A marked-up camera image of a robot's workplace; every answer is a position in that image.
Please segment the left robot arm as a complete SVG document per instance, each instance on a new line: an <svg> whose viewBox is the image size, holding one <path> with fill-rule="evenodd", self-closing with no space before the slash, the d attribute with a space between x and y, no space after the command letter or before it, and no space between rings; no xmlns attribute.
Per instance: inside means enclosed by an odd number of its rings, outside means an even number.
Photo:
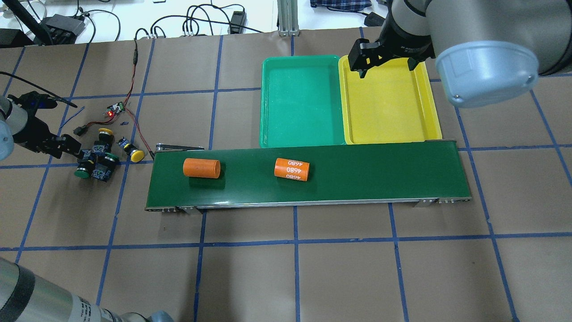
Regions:
<svg viewBox="0 0 572 322"><path fill-rule="evenodd" d="M70 135L51 133L47 123L37 118L40 109L54 109L60 99L35 91L20 97L9 94L1 97L1 159L19 145L34 153L43 153L60 159L63 153L79 158L81 144Z"/></svg>

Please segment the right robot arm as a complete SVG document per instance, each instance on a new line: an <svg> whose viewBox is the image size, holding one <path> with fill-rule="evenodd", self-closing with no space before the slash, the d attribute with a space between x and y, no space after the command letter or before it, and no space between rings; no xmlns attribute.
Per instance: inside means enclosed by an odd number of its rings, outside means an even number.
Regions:
<svg viewBox="0 0 572 322"><path fill-rule="evenodd" d="M449 102L487 106L571 71L569 0L391 0L375 42L357 39L349 67L361 78L392 59L410 71L431 58Z"/></svg>

